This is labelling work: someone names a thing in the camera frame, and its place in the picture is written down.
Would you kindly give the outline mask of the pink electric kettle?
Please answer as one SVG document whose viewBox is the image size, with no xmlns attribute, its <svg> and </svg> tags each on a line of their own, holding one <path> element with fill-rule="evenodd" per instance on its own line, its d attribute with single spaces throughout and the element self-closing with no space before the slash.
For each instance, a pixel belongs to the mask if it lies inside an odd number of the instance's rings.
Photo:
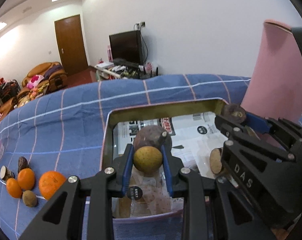
<svg viewBox="0 0 302 240">
<path fill-rule="evenodd" d="M 302 56 L 291 27 L 265 20 L 258 58 L 241 107 L 261 117 L 298 122 L 302 116 Z"/>
</svg>

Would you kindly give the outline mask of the purple striped yam cylinder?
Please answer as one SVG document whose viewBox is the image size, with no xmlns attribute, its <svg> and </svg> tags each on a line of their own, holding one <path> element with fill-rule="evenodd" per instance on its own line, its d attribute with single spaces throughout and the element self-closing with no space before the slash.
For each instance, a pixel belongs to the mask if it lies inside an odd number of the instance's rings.
<svg viewBox="0 0 302 240">
<path fill-rule="evenodd" d="M 210 153 L 210 169 L 215 175 L 221 174 L 225 170 L 221 158 L 222 148 L 214 148 Z"/>
</svg>

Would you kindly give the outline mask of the white-faced yam cylinder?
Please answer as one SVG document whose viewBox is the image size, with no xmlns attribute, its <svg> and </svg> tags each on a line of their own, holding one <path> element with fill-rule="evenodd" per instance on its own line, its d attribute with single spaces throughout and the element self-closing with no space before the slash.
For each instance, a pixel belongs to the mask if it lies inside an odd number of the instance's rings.
<svg viewBox="0 0 302 240">
<path fill-rule="evenodd" d="M 3 165 L 0 170 L 0 179 L 4 182 L 7 182 L 7 180 L 10 178 L 15 178 L 14 173 Z"/>
</svg>

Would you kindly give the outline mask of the black rack with items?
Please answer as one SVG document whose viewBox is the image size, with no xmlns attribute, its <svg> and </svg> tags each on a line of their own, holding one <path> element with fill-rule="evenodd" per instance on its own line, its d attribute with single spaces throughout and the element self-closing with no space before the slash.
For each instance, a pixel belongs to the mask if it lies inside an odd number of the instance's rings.
<svg viewBox="0 0 302 240">
<path fill-rule="evenodd" d="M 3 77 L 0 77 L 1 103 L 6 103 L 9 99 L 17 96 L 20 91 L 20 85 L 16 80 L 5 80 Z"/>
</svg>

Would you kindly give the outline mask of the blue plaid tablecloth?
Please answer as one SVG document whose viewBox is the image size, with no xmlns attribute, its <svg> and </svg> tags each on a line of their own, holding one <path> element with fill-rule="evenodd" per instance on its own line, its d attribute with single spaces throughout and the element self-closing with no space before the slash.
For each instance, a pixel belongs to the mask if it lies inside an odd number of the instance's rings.
<svg viewBox="0 0 302 240">
<path fill-rule="evenodd" d="M 107 116 L 115 109 L 196 100 L 241 103 L 249 77 L 212 74 L 167 75 L 142 80 L 103 81 L 60 90 L 10 112 L 0 122 L 5 147 L 1 166 L 17 171 L 19 157 L 30 159 L 37 179 L 56 170 L 88 178 L 100 171 Z M 0 228 L 18 239 L 46 200 L 26 207 L 12 198 L 0 179 Z M 115 239 L 181 239 L 181 215 L 151 221 L 113 221 Z"/>
</svg>

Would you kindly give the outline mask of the brown wooden door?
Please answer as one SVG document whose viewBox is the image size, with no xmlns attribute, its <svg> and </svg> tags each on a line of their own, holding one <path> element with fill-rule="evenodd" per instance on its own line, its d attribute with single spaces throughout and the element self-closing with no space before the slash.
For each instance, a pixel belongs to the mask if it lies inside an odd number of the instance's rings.
<svg viewBox="0 0 302 240">
<path fill-rule="evenodd" d="M 88 68 L 80 15 L 54 22 L 60 60 L 68 76 Z"/>
</svg>

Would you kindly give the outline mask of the pink tin box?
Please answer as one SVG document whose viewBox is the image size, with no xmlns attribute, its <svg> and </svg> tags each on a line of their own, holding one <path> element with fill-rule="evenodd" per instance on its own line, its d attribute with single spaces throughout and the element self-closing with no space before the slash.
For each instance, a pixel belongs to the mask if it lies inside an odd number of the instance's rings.
<svg viewBox="0 0 302 240">
<path fill-rule="evenodd" d="M 131 222 L 176 214 L 184 202 L 171 195 L 179 169 L 210 179 L 221 174 L 226 136 L 214 122 L 217 115 L 242 116 L 236 106 L 221 99 L 111 111 L 104 135 L 103 166 L 128 156 L 120 180 L 123 197 L 113 199 L 113 216 Z"/>
</svg>

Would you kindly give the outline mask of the brown leather sofa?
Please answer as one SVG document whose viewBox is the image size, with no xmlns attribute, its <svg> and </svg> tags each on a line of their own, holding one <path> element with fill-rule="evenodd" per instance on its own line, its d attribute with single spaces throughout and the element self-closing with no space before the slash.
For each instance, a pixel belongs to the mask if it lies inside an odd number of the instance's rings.
<svg viewBox="0 0 302 240">
<path fill-rule="evenodd" d="M 17 105 L 17 98 L 14 96 L 10 98 L 6 103 L 0 105 L 0 122 L 12 111 Z"/>
</svg>

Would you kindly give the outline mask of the dark cut yam back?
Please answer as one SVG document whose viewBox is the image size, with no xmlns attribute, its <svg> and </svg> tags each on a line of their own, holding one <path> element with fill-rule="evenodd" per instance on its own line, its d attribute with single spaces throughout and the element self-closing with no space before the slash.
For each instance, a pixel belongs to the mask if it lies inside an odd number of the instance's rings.
<svg viewBox="0 0 302 240">
<path fill-rule="evenodd" d="M 23 169 L 29 168 L 28 161 L 25 157 L 21 156 L 18 159 L 18 173 L 20 173 Z"/>
</svg>

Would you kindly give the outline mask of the large orange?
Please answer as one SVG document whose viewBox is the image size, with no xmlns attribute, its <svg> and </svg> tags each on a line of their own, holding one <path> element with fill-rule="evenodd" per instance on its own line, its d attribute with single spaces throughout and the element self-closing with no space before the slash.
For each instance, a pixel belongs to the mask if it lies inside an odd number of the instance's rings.
<svg viewBox="0 0 302 240">
<path fill-rule="evenodd" d="M 44 199 L 49 200 L 66 181 L 66 177 L 57 171 L 47 171 L 39 180 L 39 190 Z"/>
</svg>

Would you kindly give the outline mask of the tangerine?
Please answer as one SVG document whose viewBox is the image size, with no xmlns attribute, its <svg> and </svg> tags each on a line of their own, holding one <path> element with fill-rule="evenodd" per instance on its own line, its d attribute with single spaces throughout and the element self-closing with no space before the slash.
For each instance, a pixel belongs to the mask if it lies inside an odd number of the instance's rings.
<svg viewBox="0 0 302 240">
<path fill-rule="evenodd" d="M 24 168 L 18 173 L 17 182 L 21 189 L 32 190 L 35 185 L 35 173 L 31 168 Z"/>
<path fill-rule="evenodd" d="M 8 194 L 12 198 L 21 198 L 22 197 L 23 192 L 16 179 L 9 178 L 6 182 L 6 189 L 7 189 Z"/>
</svg>

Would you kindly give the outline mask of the black television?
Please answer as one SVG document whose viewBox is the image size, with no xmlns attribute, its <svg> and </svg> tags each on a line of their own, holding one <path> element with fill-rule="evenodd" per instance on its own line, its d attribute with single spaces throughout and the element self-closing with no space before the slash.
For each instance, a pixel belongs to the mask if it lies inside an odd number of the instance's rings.
<svg viewBox="0 0 302 240">
<path fill-rule="evenodd" d="M 126 31 L 109 36 L 112 59 L 132 63 L 143 63 L 142 38 L 140 30 Z"/>
</svg>

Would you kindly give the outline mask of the cluttered coffee table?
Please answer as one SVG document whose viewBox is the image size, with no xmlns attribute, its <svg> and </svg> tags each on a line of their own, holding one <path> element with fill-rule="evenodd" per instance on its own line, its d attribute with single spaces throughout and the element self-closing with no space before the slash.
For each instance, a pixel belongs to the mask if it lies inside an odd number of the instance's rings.
<svg viewBox="0 0 302 240">
<path fill-rule="evenodd" d="M 39 87 L 28 89 L 25 87 L 17 96 L 16 108 L 20 108 L 25 104 L 46 95 L 49 92 L 49 84 L 45 83 Z"/>
</svg>

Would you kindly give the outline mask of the small yellow-green kiwi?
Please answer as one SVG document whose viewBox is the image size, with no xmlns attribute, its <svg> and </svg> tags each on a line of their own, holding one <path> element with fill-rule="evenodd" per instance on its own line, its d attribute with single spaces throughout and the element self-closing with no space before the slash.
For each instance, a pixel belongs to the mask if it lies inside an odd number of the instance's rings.
<svg viewBox="0 0 302 240">
<path fill-rule="evenodd" d="M 133 156 L 135 168 L 145 174 L 156 172 L 161 167 L 162 162 L 162 153 L 153 146 L 143 146 Z"/>
</svg>

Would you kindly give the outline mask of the brown-green kiwi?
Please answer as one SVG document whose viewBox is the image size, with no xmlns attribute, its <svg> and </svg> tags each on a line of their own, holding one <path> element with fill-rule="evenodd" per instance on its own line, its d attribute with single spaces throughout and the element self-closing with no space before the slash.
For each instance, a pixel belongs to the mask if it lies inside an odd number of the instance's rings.
<svg viewBox="0 0 302 240">
<path fill-rule="evenodd" d="M 27 207 L 35 207 L 37 206 L 37 197 L 33 193 L 33 191 L 27 190 L 22 194 L 22 200 L 25 206 Z"/>
</svg>

